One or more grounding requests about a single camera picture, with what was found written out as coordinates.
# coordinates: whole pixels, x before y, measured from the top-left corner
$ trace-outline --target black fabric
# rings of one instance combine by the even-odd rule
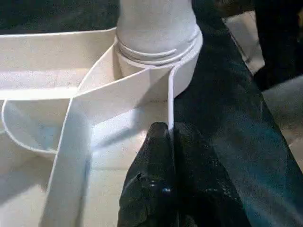
[[[116,24],[117,0],[50,2],[0,1],[1,33]],[[214,149],[252,226],[303,226],[302,173],[212,0],[193,4],[204,45],[191,84],[175,100],[175,121],[194,125]]]
[[[237,190],[200,132],[177,123],[174,134],[173,152],[166,124],[150,127],[125,179],[118,227],[177,227],[177,220],[181,227],[250,227]]]
[[[303,73],[298,13],[303,0],[254,0],[265,67],[255,75],[261,90]]]
[[[177,189],[173,149],[167,125],[153,124],[128,170],[118,227],[173,227]]]
[[[174,139],[180,214],[198,227],[250,227],[236,188],[196,127],[176,124]]]
[[[202,47],[175,121],[214,148],[254,227],[303,226],[303,176],[211,1],[194,1]]]

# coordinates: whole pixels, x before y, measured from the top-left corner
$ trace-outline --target white cylindrical pipe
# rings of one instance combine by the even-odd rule
[[[120,0],[119,47],[139,63],[179,60],[193,48],[198,31],[191,0]]]

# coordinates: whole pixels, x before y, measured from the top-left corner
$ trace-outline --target curved plastic strip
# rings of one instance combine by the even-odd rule
[[[0,100],[0,108],[1,108],[1,109],[2,109],[2,107],[3,107],[3,103],[4,103],[4,101],[3,101],[3,100]],[[4,128],[4,126],[3,126],[2,121],[0,121],[0,134],[3,133],[3,132],[5,132],[5,128]]]
[[[189,86],[202,45],[203,36],[201,30],[199,30],[196,45],[194,46],[193,50],[170,72],[168,93],[168,127],[170,136],[172,138],[174,136],[174,98],[181,94]]]
[[[128,67],[127,62],[119,61],[115,42],[89,70],[80,83],[76,95],[92,91],[142,70],[143,68],[140,67]]]
[[[2,123],[21,147],[43,155],[56,154],[69,99],[5,101]]]

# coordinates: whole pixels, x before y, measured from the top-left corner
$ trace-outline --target white model structure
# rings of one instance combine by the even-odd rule
[[[116,226],[154,122],[203,39],[188,0],[121,0],[117,29],[0,36],[0,225]]]

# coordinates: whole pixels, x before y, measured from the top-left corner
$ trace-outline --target white tray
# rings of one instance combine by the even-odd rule
[[[0,36],[0,223],[116,226],[127,169],[152,123],[173,128],[202,41],[155,67],[123,57],[115,29]]]

